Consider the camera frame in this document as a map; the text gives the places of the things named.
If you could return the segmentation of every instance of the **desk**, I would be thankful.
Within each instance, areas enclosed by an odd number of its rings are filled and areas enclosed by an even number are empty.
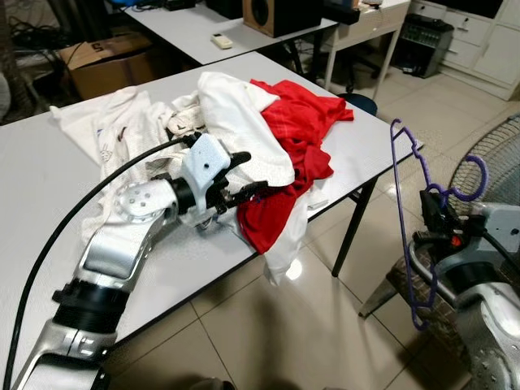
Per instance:
[[[357,23],[349,26],[342,24],[337,28],[327,42],[331,46],[331,51],[328,56],[327,70],[325,71],[325,89],[329,90],[331,86],[332,70],[334,69],[338,51],[384,34],[392,33],[392,40],[379,73],[374,95],[372,96],[372,100],[375,100],[379,87],[386,76],[409,5],[410,0],[384,0],[383,5],[378,10],[372,7],[364,8],[359,15]]]
[[[322,19],[322,23],[317,27],[272,38],[246,26],[243,19],[229,20],[205,4],[197,4],[194,8],[179,11],[157,9],[136,12],[129,8],[125,12],[201,65],[216,63],[309,33],[322,32],[338,24]],[[210,38],[217,33],[231,39],[233,47],[221,50],[214,44]]]
[[[332,96],[257,53],[186,71],[139,88],[149,91],[152,102],[170,102],[191,93],[201,73],[208,70],[269,84],[289,79],[316,94]],[[336,123],[323,142],[323,149],[331,155],[334,175],[316,182],[329,204],[310,211],[310,219],[363,186],[361,197],[366,197],[377,177],[392,165],[389,126],[357,107],[351,108],[355,120]],[[0,183],[7,189],[0,191],[0,372],[3,372],[27,274],[59,220],[99,181],[99,167],[58,129],[50,113],[9,124],[0,131]],[[400,138],[396,150],[399,159],[410,155],[406,137]],[[364,207],[356,208],[358,217],[362,215],[361,209]],[[14,378],[44,322],[56,311],[57,305],[50,300],[52,293],[70,281],[80,260],[83,249],[80,221],[95,210],[92,202],[85,207],[58,239],[41,268],[26,309]],[[351,223],[350,231],[353,228],[355,231],[354,225]],[[164,236],[149,256],[121,318],[118,342],[136,335],[255,256],[244,241],[227,229],[199,232],[179,226]]]

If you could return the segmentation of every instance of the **tile floor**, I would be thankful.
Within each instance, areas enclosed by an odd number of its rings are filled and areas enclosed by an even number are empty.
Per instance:
[[[371,96],[372,85],[361,74],[357,91]],[[434,180],[443,184],[479,137],[520,111],[520,102],[447,76],[422,80],[393,68],[378,104],[381,119],[402,118],[426,142]],[[422,226],[418,169],[413,161],[401,164],[409,231]],[[380,178],[334,279],[330,268],[352,212],[353,204],[344,201],[309,225],[297,279],[271,287],[257,258],[121,347],[107,365],[113,389],[182,390],[213,376],[239,390],[462,389],[468,372],[427,333],[414,330],[400,297],[366,321],[358,317],[402,255],[391,174]]]

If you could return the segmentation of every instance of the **cardboard box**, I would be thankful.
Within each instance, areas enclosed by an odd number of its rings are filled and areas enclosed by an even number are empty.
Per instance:
[[[83,99],[95,98],[129,85],[139,85],[173,73],[170,56],[152,47],[138,32],[104,41],[83,42],[60,50],[74,85]]]

